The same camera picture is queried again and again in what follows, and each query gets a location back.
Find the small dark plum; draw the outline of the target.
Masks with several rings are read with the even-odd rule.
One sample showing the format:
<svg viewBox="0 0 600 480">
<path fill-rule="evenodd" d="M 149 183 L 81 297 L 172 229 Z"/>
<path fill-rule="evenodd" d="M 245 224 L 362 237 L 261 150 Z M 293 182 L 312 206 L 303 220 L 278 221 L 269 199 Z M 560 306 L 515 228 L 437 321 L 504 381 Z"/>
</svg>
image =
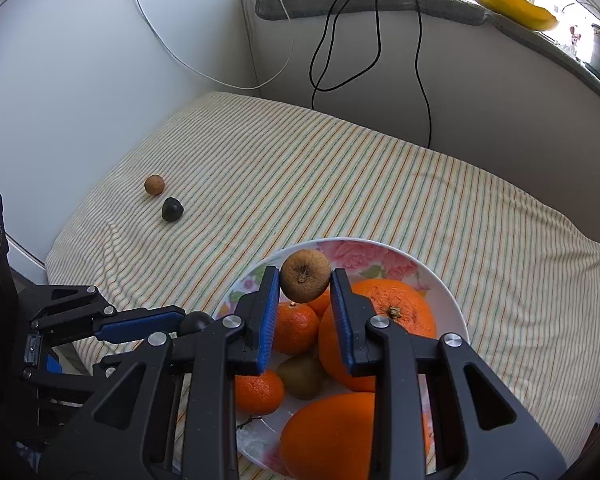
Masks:
<svg viewBox="0 0 600 480">
<path fill-rule="evenodd" d="M 179 337 L 202 332 L 213 323 L 213 318 L 204 311 L 193 311 L 182 318 L 176 333 Z"/>
</svg>

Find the medium orange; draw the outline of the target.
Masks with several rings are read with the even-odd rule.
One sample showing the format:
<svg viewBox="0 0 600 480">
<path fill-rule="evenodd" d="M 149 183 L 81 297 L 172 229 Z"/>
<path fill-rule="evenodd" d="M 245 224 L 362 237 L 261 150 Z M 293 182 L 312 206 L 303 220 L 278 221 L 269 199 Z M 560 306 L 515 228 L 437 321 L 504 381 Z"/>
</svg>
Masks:
<svg viewBox="0 0 600 480">
<path fill-rule="evenodd" d="M 294 413 L 279 437 L 279 455 L 295 479 L 366 479 L 375 395 L 350 392 L 316 400 Z"/>
</svg>

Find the large orange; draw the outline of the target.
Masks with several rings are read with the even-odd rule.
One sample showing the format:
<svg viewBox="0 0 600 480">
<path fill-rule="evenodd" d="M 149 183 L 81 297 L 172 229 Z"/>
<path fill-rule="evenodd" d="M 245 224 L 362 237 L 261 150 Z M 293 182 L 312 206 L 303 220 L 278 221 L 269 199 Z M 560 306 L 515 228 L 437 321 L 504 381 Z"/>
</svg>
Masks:
<svg viewBox="0 0 600 480">
<path fill-rule="evenodd" d="M 372 278 L 350 283 L 332 272 L 330 306 L 318 330 L 318 357 L 332 378 L 355 392 L 373 392 L 375 380 L 391 391 L 400 378 L 417 385 L 412 341 L 437 338 L 434 315 L 410 285 Z"/>
</svg>

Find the mandarin with stem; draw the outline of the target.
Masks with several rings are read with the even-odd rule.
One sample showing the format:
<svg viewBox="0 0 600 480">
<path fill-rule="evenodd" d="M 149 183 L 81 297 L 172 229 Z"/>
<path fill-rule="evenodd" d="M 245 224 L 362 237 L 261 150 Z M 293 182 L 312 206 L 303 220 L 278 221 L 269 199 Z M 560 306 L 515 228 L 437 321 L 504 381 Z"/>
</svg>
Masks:
<svg viewBox="0 0 600 480">
<path fill-rule="evenodd" d="M 272 370 L 259 376 L 236 376 L 234 391 L 238 411 L 256 416 L 277 411 L 285 396 L 284 384 Z"/>
</svg>

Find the small brown round fruit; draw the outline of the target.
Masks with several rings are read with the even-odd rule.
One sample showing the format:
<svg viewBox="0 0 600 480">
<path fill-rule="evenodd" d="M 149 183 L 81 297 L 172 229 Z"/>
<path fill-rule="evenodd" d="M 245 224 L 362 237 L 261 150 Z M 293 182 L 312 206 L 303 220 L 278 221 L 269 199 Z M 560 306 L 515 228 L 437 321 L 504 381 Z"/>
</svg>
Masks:
<svg viewBox="0 0 600 480">
<path fill-rule="evenodd" d="M 144 182 L 145 192 L 150 196 L 159 196 L 163 193 L 165 187 L 166 182 L 158 174 L 152 174 Z"/>
</svg>

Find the small mandarin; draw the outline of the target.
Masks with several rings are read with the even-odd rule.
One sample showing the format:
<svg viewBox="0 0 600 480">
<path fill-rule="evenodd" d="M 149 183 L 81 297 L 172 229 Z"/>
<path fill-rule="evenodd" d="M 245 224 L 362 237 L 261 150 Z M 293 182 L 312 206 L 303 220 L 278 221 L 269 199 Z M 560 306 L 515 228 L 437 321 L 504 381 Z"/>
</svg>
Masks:
<svg viewBox="0 0 600 480">
<path fill-rule="evenodd" d="M 326 288 L 317 298 L 306 303 L 320 320 L 330 306 L 330 291 Z"/>
</svg>

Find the mandarin orange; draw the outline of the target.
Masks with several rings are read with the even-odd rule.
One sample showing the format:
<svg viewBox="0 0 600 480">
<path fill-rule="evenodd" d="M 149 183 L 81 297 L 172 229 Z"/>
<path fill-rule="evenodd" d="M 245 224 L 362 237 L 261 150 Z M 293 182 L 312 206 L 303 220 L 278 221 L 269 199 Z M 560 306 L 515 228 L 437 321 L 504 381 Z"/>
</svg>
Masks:
<svg viewBox="0 0 600 480">
<path fill-rule="evenodd" d="M 273 350 L 287 356 L 309 352 L 316 344 L 320 320 L 307 304 L 280 302 L 274 330 Z"/>
</svg>

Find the small brown kiwi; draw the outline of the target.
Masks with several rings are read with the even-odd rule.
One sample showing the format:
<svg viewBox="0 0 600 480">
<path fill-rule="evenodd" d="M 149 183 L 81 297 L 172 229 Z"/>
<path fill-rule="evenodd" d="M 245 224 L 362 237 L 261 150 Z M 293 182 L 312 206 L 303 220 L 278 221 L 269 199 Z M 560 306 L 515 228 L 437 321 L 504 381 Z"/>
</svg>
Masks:
<svg viewBox="0 0 600 480">
<path fill-rule="evenodd" d="M 290 301 L 307 304 L 326 290 L 330 272 L 329 260 L 322 252 L 301 249 L 284 261 L 280 268 L 279 285 Z"/>
</svg>

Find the green kiwi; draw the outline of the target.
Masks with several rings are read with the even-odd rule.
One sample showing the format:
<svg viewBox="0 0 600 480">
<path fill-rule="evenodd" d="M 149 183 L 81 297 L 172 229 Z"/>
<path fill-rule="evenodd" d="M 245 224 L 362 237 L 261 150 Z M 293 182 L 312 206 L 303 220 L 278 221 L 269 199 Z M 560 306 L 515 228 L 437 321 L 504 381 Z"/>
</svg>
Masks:
<svg viewBox="0 0 600 480">
<path fill-rule="evenodd" d="M 295 399 L 317 398 L 327 385 L 327 377 L 316 356 L 293 356 L 280 363 L 276 370 L 286 393 Z"/>
</svg>

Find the floral white plate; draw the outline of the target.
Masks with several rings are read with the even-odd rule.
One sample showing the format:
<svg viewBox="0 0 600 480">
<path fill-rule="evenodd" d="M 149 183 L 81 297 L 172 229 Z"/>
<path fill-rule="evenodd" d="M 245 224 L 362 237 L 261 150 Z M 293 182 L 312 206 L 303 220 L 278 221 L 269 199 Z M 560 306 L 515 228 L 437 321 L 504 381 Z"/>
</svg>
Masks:
<svg viewBox="0 0 600 480">
<path fill-rule="evenodd" d="M 213 310 L 214 318 L 222 318 L 234 312 L 241 296 L 258 289 L 266 266 L 283 265 L 287 257 L 299 250 L 317 250 L 326 256 L 330 265 L 343 268 L 349 282 L 354 285 L 368 280 L 401 281 L 422 295 L 428 304 L 436 324 L 436 335 L 457 332 L 467 337 L 468 331 L 462 311 L 449 289 L 434 272 L 416 258 L 399 249 L 374 240 L 352 237 L 329 237 L 309 240 L 276 252 L 250 266 L 240 274 L 230 286 L 223 300 Z M 321 394 L 327 398 L 332 394 L 345 393 L 355 385 L 370 382 L 368 377 L 353 377 L 348 373 L 342 360 L 338 344 L 334 317 L 329 307 L 330 295 L 317 301 L 317 311 L 328 316 L 325 335 L 318 343 L 318 353 L 325 360 L 326 372 L 330 375 L 330 385 Z M 287 398 L 282 407 L 260 422 L 250 422 L 237 431 L 238 452 L 246 460 L 263 470 L 280 476 L 286 469 L 279 457 L 279 436 L 283 426 L 296 411 L 306 406 L 306 401 Z"/>
</svg>

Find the striped tablecloth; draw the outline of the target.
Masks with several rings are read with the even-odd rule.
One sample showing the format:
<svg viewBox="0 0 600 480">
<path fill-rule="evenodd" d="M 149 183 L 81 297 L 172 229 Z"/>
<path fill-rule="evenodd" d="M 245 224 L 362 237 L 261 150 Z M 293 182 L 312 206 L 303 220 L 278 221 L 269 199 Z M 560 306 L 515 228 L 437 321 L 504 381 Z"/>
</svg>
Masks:
<svg viewBox="0 0 600 480">
<path fill-rule="evenodd" d="M 144 182 L 158 174 L 159 196 Z M 166 222 L 174 197 L 182 218 Z M 240 274 L 327 237 L 402 250 L 452 292 L 471 345 L 568 463 L 600 414 L 600 243 L 467 162 L 286 103 L 213 92 L 91 190 L 56 238 L 53 285 L 121 310 L 213 310 Z"/>
</svg>

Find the grey windowsill mat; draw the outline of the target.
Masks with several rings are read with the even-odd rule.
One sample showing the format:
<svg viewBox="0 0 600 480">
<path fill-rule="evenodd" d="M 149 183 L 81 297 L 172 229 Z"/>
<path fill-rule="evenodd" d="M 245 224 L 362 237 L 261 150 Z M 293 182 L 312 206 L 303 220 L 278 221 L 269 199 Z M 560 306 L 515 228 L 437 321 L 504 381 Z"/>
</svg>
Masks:
<svg viewBox="0 0 600 480">
<path fill-rule="evenodd" d="M 327 14 L 335 0 L 254 0 L 254 12 L 265 21 L 285 21 L 287 18 L 315 18 Z M 505 16 L 483 9 L 475 3 L 460 0 L 352 0 L 344 8 L 347 13 L 407 12 L 440 18 L 468 26 L 490 24 L 501 34 L 524 47 L 543 55 L 573 74 L 600 97 L 600 80 L 568 54 L 536 32 L 523 28 Z"/>
</svg>

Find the yellow bowl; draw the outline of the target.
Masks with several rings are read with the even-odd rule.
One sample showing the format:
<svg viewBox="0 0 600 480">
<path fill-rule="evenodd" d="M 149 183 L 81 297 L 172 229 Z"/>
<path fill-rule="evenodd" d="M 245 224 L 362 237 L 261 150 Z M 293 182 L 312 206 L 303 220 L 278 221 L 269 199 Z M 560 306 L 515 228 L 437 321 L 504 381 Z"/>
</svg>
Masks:
<svg viewBox="0 0 600 480">
<path fill-rule="evenodd" d="M 475 2 L 536 32 L 547 32 L 558 25 L 558 19 L 549 10 L 542 6 L 535 6 L 528 0 L 475 0 Z"/>
</svg>

